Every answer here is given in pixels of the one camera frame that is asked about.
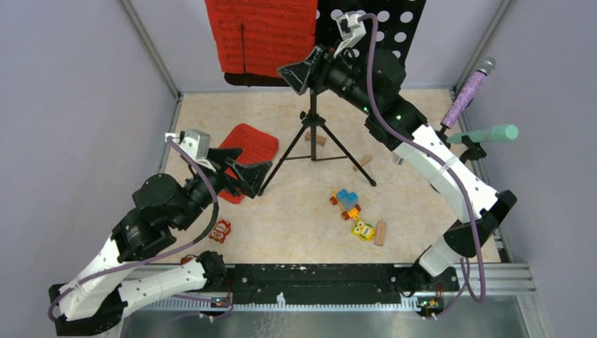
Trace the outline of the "red sheet music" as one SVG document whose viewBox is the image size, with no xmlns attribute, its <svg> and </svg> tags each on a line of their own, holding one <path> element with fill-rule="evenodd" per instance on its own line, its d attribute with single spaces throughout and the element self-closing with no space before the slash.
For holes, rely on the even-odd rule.
<svg viewBox="0 0 597 338">
<path fill-rule="evenodd" d="M 277 77 L 315 45 L 317 1 L 206 1 L 224 73 Z"/>
<path fill-rule="evenodd" d="M 220 148 L 242 148 L 243 152 L 236 162 L 251 165 L 272 161 L 278 152 L 279 141 L 249 124 L 240 123 L 224 138 Z"/>
</svg>

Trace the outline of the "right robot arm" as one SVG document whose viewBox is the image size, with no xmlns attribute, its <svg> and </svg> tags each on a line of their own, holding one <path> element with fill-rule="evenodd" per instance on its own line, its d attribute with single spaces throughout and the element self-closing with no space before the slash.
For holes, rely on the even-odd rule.
<svg viewBox="0 0 597 338">
<path fill-rule="evenodd" d="M 307 89 L 334 92 L 367 114 L 365 127 L 388 150 L 406 160 L 442 195 L 457 220 L 413 265 L 413 282 L 431 290 L 461 258 L 476 256 L 517 202 L 479 179 L 442 140 L 426 117 L 399 91 L 406 69 L 388 49 L 376 49 L 372 70 L 348 56 L 317 46 L 306 60 L 279 68 L 299 95 Z"/>
</svg>

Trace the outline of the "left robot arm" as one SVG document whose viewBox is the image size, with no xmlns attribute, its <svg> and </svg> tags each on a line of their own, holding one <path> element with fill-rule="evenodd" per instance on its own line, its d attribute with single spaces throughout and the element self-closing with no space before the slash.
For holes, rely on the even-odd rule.
<svg viewBox="0 0 597 338">
<path fill-rule="evenodd" d="M 182 147 L 176 152 L 188 163 L 191 177 L 180 184 L 161 173 L 146 179 L 132 196 L 134 208 L 112 229 L 103 248 L 71 282 L 49 288 L 49 312 L 60 337 L 96 336 L 116 328 L 136 310 L 191 290 L 217 291 L 227 269 L 222 256 L 204 251 L 197 258 L 151 277 L 130 280 L 136 268 L 180 252 L 174 230 L 186 230 L 207 209 L 212 210 L 199 238 L 218 222 L 218 194 L 255 197 L 271 162 L 240 164 L 240 148 L 207 149 L 193 157 Z"/>
</svg>

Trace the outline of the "red owl block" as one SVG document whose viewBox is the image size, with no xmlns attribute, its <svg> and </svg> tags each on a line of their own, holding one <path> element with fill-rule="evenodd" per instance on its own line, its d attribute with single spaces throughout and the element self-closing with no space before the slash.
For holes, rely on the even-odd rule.
<svg viewBox="0 0 597 338">
<path fill-rule="evenodd" d="M 227 220 L 220 219 L 216 222 L 208 237 L 218 243 L 223 244 L 230 232 L 231 223 Z"/>
</svg>

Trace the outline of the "brown wooden block under stand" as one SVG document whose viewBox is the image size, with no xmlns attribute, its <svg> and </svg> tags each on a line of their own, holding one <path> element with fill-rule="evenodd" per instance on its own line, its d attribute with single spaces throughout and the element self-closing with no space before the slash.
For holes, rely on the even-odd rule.
<svg viewBox="0 0 597 338">
<path fill-rule="evenodd" d="M 318 146 L 325 146 L 325 145 L 326 145 L 326 142 L 327 142 L 327 138 L 326 138 L 326 137 L 323 137 L 323 136 L 321 136 L 321 135 L 318 135 L 318 134 L 316 134 L 315 136 L 313 136 L 313 135 L 311 134 L 311 132 L 307 132 L 307 133 L 305 134 L 305 137 L 304 137 L 304 139 L 305 139 L 306 141 L 308 141 L 308 142 L 311 142 L 311 141 L 315 140 L 315 143 L 316 143 Z"/>
</svg>

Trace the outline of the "wooden cylinder block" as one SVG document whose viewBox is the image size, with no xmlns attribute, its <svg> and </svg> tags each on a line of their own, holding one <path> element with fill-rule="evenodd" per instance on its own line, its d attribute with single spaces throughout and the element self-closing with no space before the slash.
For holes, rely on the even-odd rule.
<svg viewBox="0 0 597 338">
<path fill-rule="evenodd" d="M 371 154 L 363 156 L 358 161 L 359 166 L 362 167 L 362 168 L 364 168 L 367 164 L 369 164 L 372 161 L 372 158 L 373 158 L 373 156 Z M 358 166 L 354 165 L 353 166 L 353 171 L 355 171 L 355 172 L 359 171 Z"/>
</svg>

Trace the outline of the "toy block car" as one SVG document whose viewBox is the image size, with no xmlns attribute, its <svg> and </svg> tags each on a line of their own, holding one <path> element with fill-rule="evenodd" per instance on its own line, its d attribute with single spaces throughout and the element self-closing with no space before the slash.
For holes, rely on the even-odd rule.
<svg viewBox="0 0 597 338">
<path fill-rule="evenodd" d="M 329 202 L 341 209 L 341 217 L 344 220 L 359 220 L 361 207 L 358 204 L 358 195 L 346 189 L 334 190 Z"/>
</svg>

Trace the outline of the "yellow owl block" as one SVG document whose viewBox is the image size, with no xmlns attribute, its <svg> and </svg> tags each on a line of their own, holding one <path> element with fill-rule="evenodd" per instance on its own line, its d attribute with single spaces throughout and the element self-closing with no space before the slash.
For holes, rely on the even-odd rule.
<svg viewBox="0 0 597 338">
<path fill-rule="evenodd" d="M 351 234 L 357 236 L 362 241 L 370 242 L 375 237 L 375 228 L 369 223 L 358 220 L 351 228 Z"/>
</svg>

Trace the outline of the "wooden block near owl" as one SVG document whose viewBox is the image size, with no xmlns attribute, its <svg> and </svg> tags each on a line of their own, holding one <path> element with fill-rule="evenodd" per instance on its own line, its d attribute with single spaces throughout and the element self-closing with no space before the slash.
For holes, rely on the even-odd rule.
<svg viewBox="0 0 597 338">
<path fill-rule="evenodd" d="M 375 246 L 384 246 L 387 235 L 387 224 L 384 221 L 379 221 L 376 226 L 376 233 L 374 244 Z"/>
</svg>

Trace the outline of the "purple glitter microphone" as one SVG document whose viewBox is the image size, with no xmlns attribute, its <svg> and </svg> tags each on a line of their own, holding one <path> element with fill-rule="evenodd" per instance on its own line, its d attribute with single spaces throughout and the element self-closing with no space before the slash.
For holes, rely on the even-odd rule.
<svg viewBox="0 0 597 338">
<path fill-rule="evenodd" d="M 468 77 L 467 81 L 453 100 L 451 107 L 442 118 L 440 122 L 442 129 L 451 129 L 457 123 L 460 115 L 470 105 L 474 95 L 478 92 L 487 76 L 495 69 L 495 67 L 496 60 L 490 56 L 484 57 L 477 62 L 474 71 Z"/>
</svg>

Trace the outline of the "black round mic stand front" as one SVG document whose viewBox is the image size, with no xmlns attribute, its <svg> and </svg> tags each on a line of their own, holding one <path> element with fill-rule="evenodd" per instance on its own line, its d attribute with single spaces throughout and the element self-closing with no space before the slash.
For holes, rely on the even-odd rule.
<svg viewBox="0 0 597 338">
<path fill-rule="evenodd" d="M 482 145 L 477 142 L 473 142 L 470 139 L 463 139 L 463 144 L 467 149 L 460 155 L 460 161 L 467 163 L 468 161 L 478 161 L 479 159 L 485 158 L 487 152 L 483 149 Z"/>
</svg>

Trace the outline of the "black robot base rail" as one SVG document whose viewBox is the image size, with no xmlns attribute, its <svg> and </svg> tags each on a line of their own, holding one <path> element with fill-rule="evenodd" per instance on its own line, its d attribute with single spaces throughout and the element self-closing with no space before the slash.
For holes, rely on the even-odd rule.
<svg viewBox="0 0 597 338">
<path fill-rule="evenodd" d="M 455 268 L 437 277 L 411 265 L 236 264 L 216 275 L 203 292 L 222 292 L 235 306 L 274 304 L 283 296 L 289 305 L 398 304 L 407 296 L 456 292 Z"/>
</svg>

